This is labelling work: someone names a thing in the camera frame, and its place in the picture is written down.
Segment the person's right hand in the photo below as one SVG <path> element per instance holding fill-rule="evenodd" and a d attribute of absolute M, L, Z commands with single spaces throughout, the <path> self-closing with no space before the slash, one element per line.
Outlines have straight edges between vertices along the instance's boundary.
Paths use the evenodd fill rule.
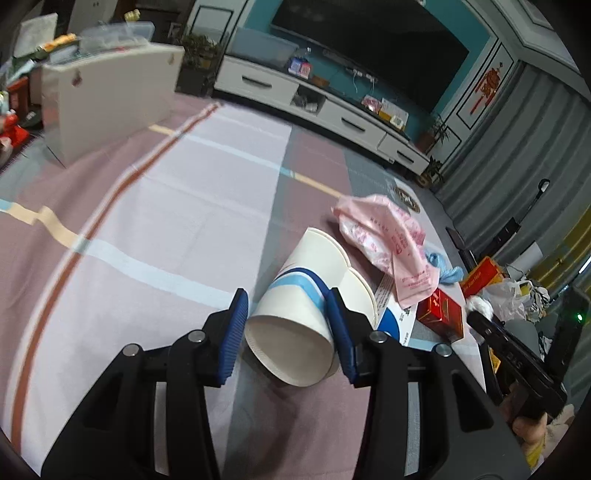
<path fill-rule="evenodd" d="M 547 413 L 539 420 L 518 417 L 514 412 L 513 403 L 519 387 L 518 383 L 510 387 L 510 394 L 502 401 L 500 411 L 517 436 L 527 463 L 533 468 L 541 458 L 549 456 L 567 433 L 575 419 L 575 408 L 572 404 L 567 404 L 553 419 L 549 419 Z"/>

